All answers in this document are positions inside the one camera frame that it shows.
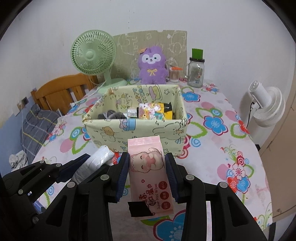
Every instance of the glass jar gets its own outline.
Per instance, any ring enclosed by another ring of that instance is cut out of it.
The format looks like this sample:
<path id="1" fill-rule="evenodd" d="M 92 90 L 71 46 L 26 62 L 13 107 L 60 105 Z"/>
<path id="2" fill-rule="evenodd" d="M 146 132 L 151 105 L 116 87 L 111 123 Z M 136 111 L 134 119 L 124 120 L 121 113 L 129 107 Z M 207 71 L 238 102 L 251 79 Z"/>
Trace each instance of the glass jar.
<path id="1" fill-rule="evenodd" d="M 191 87 L 201 88 L 205 74 L 204 59 L 189 58 L 190 63 L 186 64 L 184 71 L 187 84 Z"/>

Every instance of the yellow package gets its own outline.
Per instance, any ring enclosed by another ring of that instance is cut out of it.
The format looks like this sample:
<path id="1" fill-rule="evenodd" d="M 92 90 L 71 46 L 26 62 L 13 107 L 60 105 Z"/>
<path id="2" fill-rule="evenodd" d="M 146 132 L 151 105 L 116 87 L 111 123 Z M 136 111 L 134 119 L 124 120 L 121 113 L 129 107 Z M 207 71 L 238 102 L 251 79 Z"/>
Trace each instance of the yellow package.
<path id="1" fill-rule="evenodd" d="M 173 112 L 171 104 L 140 103 L 139 119 L 143 120 L 172 120 Z"/>

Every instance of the power cord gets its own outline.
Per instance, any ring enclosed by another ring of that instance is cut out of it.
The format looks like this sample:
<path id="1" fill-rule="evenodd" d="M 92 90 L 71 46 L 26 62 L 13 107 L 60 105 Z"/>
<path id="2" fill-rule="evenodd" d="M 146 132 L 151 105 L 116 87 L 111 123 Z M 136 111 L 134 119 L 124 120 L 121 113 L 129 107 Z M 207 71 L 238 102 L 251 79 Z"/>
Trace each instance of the power cord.
<path id="1" fill-rule="evenodd" d="M 89 77 L 89 81 L 92 82 L 91 77 Z M 95 86 L 99 85 L 100 83 L 94 83 L 92 82 Z"/>
<path id="2" fill-rule="evenodd" d="M 91 97 L 92 95 L 98 93 L 99 89 L 100 89 L 101 87 L 103 87 L 103 85 L 105 84 L 105 82 L 106 82 L 106 81 L 104 81 L 102 84 L 100 83 L 101 85 L 100 85 L 99 87 L 97 87 L 97 89 L 96 89 L 91 95 L 89 95 L 89 96 L 87 96 L 87 97 L 85 97 L 85 98 L 82 98 L 82 99 L 79 100 L 79 101 L 75 101 L 75 102 L 71 103 L 71 104 L 70 104 L 71 108 L 73 108 L 78 102 L 80 102 L 80 101 L 82 101 L 82 100 L 85 100 L 85 99 Z"/>
<path id="3" fill-rule="evenodd" d="M 250 105 L 250 112 L 249 112 L 249 118 L 248 118 L 248 124 L 246 126 L 246 128 L 248 128 L 249 122 L 250 122 L 250 115 L 251 115 L 251 110 L 252 110 L 252 105 L 255 104 L 254 102 L 251 103 Z"/>
<path id="4" fill-rule="evenodd" d="M 21 113 L 22 113 L 22 110 L 23 110 L 22 103 L 20 102 L 20 111 L 21 111 Z M 25 144 L 24 144 L 24 129 L 23 129 L 23 125 L 24 125 L 24 117 L 22 115 L 22 148 L 23 148 L 24 152 L 26 153 Z"/>

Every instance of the fan base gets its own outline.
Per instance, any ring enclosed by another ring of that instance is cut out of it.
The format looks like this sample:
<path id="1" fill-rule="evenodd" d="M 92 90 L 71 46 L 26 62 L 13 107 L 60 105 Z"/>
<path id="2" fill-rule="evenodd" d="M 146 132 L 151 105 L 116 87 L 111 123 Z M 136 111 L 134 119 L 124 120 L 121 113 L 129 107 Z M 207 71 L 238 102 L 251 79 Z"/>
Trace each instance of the fan base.
<path id="1" fill-rule="evenodd" d="M 122 78 L 112 79 L 111 82 L 104 82 L 98 93 L 105 94 L 112 87 L 126 86 L 127 84 L 127 81 Z"/>

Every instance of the pillow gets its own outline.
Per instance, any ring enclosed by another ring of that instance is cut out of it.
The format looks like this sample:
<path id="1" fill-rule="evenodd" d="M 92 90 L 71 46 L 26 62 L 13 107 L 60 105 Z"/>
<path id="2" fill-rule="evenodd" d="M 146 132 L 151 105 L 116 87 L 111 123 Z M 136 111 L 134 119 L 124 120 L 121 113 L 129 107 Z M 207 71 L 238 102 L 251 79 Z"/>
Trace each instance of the pillow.
<path id="1" fill-rule="evenodd" d="M 46 138 L 53 131 L 59 117 L 58 111 L 41 110 L 37 104 L 28 112 L 20 130 L 20 142 L 29 164 L 33 162 Z"/>

